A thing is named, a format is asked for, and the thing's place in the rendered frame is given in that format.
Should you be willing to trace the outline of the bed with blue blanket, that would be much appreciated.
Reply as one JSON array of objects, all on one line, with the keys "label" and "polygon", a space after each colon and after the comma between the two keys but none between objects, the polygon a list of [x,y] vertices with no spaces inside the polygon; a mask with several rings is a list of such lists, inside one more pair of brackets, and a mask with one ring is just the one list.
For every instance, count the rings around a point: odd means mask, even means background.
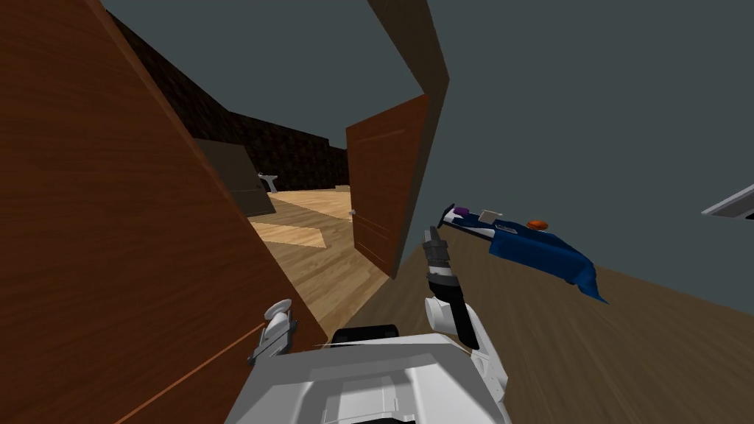
[{"label": "bed with blue blanket", "polygon": [[553,233],[504,220],[500,213],[473,213],[453,204],[444,210],[437,226],[484,239],[490,243],[491,255],[553,275],[580,293],[607,302],[599,293],[593,262]]}]

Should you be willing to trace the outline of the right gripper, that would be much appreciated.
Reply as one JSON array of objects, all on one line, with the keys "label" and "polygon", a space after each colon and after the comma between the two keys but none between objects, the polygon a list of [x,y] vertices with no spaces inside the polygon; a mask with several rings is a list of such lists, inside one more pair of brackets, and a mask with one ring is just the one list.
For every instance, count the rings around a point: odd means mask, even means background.
[{"label": "right gripper", "polygon": [[430,268],[449,268],[448,243],[440,238],[437,227],[430,226],[423,232],[423,254]]}]

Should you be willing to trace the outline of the dark brown cabinet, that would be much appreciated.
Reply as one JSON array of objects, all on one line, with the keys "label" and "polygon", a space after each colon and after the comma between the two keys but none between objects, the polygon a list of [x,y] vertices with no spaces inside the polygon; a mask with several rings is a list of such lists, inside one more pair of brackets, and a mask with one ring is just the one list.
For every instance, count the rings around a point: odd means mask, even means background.
[{"label": "dark brown cabinet", "polygon": [[194,139],[246,217],[275,213],[246,149],[239,144]]}]

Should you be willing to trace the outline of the large brown wooden door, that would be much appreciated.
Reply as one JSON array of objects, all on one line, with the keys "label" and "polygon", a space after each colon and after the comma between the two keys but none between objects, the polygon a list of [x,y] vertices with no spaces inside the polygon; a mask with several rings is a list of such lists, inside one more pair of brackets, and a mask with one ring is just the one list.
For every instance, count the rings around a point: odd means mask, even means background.
[{"label": "large brown wooden door", "polygon": [[223,424],[286,298],[100,0],[0,0],[0,424]]}]

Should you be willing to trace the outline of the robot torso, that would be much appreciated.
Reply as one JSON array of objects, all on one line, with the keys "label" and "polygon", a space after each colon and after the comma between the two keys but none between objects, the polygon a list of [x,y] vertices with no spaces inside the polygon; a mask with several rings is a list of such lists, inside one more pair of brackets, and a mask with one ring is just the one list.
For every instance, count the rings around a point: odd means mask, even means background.
[{"label": "robot torso", "polygon": [[256,362],[224,424],[512,424],[479,365],[427,333]]}]

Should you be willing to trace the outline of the brown panelled door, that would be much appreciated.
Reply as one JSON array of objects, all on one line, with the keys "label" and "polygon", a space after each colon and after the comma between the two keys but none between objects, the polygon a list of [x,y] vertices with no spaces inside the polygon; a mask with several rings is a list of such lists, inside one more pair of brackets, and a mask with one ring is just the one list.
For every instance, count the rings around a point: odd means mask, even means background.
[{"label": "brown panelled door", "polygon": [[354,247],[389,278],[397,275],[409,191],[425,127],[422,94],[346,128]]}]

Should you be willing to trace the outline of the white flat panel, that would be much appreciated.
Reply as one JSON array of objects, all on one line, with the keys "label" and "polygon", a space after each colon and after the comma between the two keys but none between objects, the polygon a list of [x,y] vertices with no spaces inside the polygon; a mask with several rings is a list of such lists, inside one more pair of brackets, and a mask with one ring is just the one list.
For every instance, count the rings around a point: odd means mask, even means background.
[{"label": "white flat panel", "polygon": [[701,214],[754,221],[754,184],[703,210]]}]

